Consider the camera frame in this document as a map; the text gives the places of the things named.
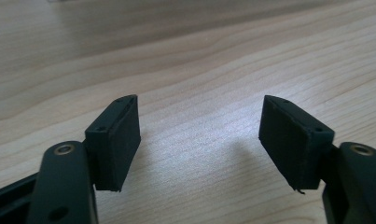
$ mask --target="light wood tabletop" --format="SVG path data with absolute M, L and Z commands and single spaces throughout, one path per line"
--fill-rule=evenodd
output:
M 376 0 L 0 1 L 0 188 L 128 94 L 142 142 L 100 223 L 326 223 L 260 144 L 263 97 L 376 148 Z

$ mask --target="wooden surface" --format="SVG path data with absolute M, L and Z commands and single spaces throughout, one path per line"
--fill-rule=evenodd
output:
M 326 223 L 258 141 L 284 97 L 376 147 L 376 0 L 0 1 L 0 188 L 139 96 L 142 143 L 101 223 Z

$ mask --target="wood grain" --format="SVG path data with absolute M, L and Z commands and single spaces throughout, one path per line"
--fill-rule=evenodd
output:
M 101 223 L 326 223 L 259 143 L 262 99 L 376 147 L 376 0 L 0 1 L 0 188 L 131 93 L 143 141 Z

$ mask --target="round hole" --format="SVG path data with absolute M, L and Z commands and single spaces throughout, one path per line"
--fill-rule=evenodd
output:
M 62 145 L 54 149 L 54 154 L 61 156 L 72 152 L 74 149 L 73 145 Z
M 104 127 L 104 126 L 101 126 L 101 127 L 98 127 L 98 128 L 95 129 L 95 131 L 98 131 L 98 132 L 103 132 L 105 130 L 106 130 L 106 127 Z
M 373 150 L 371 150 L 370 148 L 365 147 L 365 146 L 353 145 L 353 146 L 351 146 L 351 150 L 356 152 L 357 154 L 362 155 L 362 156 L 372 156 L 373 155 Z
M 49 220 L 50 221 L 59 221 L 63 217 L 65 217 L 68 214 L 68 208 L 67 207 L 59 207 L 54 209 L 49 213 Z

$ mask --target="wooden table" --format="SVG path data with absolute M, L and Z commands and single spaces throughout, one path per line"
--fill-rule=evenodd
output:
M 258 141 L 265 94 L 376 147 L 376 0 L 0 1 L 0 188 L 138 94 L 142 143 L 101 223 L 326 223 Z

